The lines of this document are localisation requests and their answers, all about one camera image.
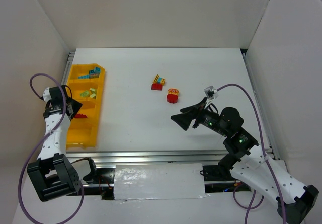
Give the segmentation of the red green blue lego stack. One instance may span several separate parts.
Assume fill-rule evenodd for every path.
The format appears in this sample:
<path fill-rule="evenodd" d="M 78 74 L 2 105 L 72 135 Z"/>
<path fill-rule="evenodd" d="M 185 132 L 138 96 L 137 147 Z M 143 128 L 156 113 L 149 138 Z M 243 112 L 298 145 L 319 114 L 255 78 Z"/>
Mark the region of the red green blue lego stack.
<path fill-rule="evenodd" d="M 76 119 L 86 119 L 87 118 L 87 115 L 84 115 L 84 114 L 76 114 L 75 118 Z"/>

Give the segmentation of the light green curved lego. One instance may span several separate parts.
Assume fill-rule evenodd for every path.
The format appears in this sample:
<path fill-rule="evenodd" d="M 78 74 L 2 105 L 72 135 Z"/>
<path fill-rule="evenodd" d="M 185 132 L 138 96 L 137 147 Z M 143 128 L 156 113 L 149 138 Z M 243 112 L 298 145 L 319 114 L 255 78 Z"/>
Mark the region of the light green curved lego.
<path fill-rule="evenodd" d="M 91 92 L 90 92 L 90 91 L 88 91 L 88 90 L 86 90 L 86 91 L 84 91 L 84 92 L 80 93 L 80 96 L 81 96 L 81 97 L 83 97 L 83 98 L 86 98 L 86 97 L 88 97 L 88 96 L 90 96 L 90 95 L 91 95 Z"/>

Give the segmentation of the red round lego stack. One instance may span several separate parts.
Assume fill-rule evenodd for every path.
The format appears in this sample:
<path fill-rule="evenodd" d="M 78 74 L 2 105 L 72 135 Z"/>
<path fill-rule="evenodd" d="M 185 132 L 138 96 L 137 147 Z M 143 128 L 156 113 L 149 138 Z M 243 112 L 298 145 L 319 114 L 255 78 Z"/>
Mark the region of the red round lego stack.
<path fill-rule="evenodd" d="M 171 104 L 177 103 L 179 100 L 179 94 L 180 92 L 178 89 L 175 89 L 175 88 L 168 89 L 168 94 L 166 97 L 167 102 Z"/>

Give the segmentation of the blue round lego brick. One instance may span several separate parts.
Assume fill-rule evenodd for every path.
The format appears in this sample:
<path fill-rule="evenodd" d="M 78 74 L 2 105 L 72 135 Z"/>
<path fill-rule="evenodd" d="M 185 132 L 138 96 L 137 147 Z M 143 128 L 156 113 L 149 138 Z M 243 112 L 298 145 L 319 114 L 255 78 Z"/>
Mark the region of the blue round lego brick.
<path fill-rule="evenodd" d="M 93 70 L 90 70 L 90 71 L 89 71 L 89 78 L 90 78 L 90 79 L 98 78 L 98 77 L 99 77 L 99 75 L 100 75 L 100 73 L 99 73 L 99 72 L 97 72 L 97 71 L 93 71 Z"/>

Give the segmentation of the blue square lego brick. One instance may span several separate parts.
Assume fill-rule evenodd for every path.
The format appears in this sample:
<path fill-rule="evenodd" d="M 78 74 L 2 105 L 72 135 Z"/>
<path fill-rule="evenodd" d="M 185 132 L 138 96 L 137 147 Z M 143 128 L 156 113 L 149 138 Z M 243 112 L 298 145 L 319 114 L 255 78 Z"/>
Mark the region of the blue square lego brick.
<path fill-rule="evenodd" d="M 95 67 L 95 68 L 93 69 L 93 73 L 94 73 L 94 74 L 100 74 L 100 72 L 101 72 L 101 69 L 100 69 L 99 67 Z"/>

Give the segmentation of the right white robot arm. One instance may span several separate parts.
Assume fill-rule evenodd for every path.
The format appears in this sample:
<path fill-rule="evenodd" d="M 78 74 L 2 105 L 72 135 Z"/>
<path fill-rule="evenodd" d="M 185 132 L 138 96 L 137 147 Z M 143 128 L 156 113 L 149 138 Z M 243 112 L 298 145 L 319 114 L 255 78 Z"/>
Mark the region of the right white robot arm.
<path fill-rule="evenodd" d="M 224 136 L 228 153 L 218 163 L 222 175 L 238 179 L 262 194 L 287 223 L 302 223 L 314 207 L 318 189 L 296 180 L 264 154 L 258 141 L 243 129 L 244 120 L 236 108 L 226 107 L 218 114 L 208 110 L 203 99 L 171 119 L 184 130 L 203 125 Z"/>

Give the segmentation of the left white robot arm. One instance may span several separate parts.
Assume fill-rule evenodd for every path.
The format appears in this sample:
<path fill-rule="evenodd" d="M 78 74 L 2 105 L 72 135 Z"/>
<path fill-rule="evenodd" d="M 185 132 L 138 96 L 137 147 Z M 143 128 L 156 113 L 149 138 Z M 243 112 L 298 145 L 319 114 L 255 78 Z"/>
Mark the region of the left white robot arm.
<path fill-rule="evenodd" d="M 71 120 L 82 106 L 67 95 L 64 86 L 46 88 L 43 114 L 46 135 L 37 160 L 27 165 L 28 176 L 42 202 L 79 192 L 81 181 L 66 157 L 67 134 Z"/>

